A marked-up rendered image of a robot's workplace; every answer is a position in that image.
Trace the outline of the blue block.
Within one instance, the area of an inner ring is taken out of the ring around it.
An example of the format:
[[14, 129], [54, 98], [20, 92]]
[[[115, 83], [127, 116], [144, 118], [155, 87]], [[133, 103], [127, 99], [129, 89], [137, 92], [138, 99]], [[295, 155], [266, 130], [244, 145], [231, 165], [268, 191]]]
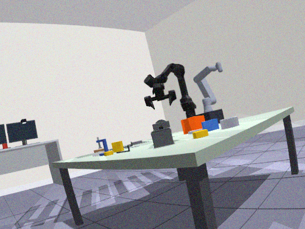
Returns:
[[212, 131], [212, 130], [220, 129], [217, 119], [205, 121], [205, 122], [202, 122], [201, 124], [202, 124], [203, 130], [207, 129], [208, 131]]

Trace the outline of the yellow block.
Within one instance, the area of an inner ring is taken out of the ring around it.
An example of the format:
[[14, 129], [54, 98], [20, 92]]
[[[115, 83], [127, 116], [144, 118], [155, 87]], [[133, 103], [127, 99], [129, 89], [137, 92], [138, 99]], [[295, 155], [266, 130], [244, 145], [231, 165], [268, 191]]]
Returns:
[[207, 129], [193, 132], [193, 138], [194, 139], [202, 138], [202, 137], [205, 137], [205, 136], [208, 136], [208, 135], [209, 135], [209, 133], [208, 133]]
[[118, 142], [112, 143], [112, 148], [113, 148], [113, 152], [124, 151], [122, 141], [118, 141]]

